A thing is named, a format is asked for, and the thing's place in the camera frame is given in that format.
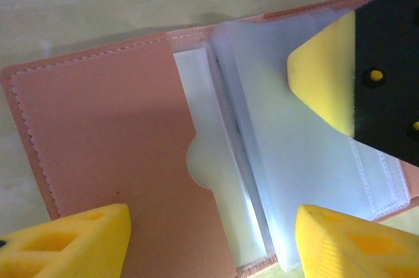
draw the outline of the yellow foam block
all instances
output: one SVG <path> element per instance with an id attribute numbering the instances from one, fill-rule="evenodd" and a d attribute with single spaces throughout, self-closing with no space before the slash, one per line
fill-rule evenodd
<path id="1" fill-rule="evenodd" d="M 130 236 L 125 204 L 0 235 L 0 278 L 117 278 Z"/>
<path id="2" fill-rule="evenodd" d="M 313 205 L 295 225 L 306 278 L 419 277 L 419 236 Z"/>
<path id="3" fill-rule="evenodd" d="M 294 94 L 336 130 L 353 137 L 355 12 L 294 50 L 287 66 Z"/>

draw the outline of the card holder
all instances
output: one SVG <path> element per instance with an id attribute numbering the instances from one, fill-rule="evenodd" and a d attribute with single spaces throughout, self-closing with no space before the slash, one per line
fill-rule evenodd
<path id="1" fill-rule="evenodd" d="M 367 1 L 333 0 L 247 21 Z M 161 33 L 1 73 L 51 218 L 129 205 L 132 240 L 122 277 L 249 277 L 277 262 L 267 253 L 237 272 L 213 194 L 187 169 L 196 131 L 173 53 L 203 46 L 212 31 Z"/>

